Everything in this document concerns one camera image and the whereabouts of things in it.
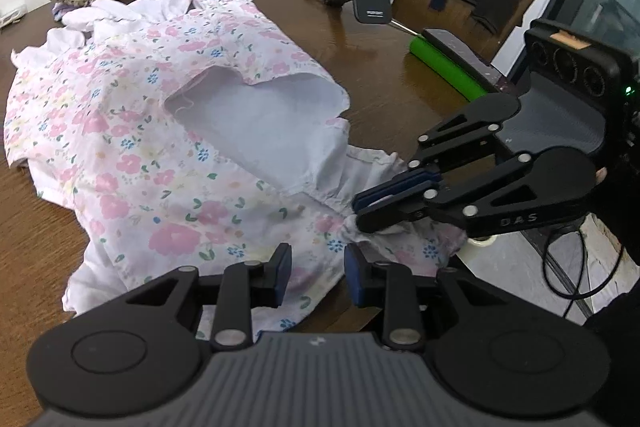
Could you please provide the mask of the person right hand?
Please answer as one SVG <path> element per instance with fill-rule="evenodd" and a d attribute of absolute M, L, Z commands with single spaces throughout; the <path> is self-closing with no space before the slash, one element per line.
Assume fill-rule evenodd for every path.
<path fill-rule="evenodd" d="M 606 178 L 607 174 L 608 174 L 608 169 L 606 169 L 605 167 L 600 168 L 596 173 L 596 183 L 597 184 L 602 183 Z"/>

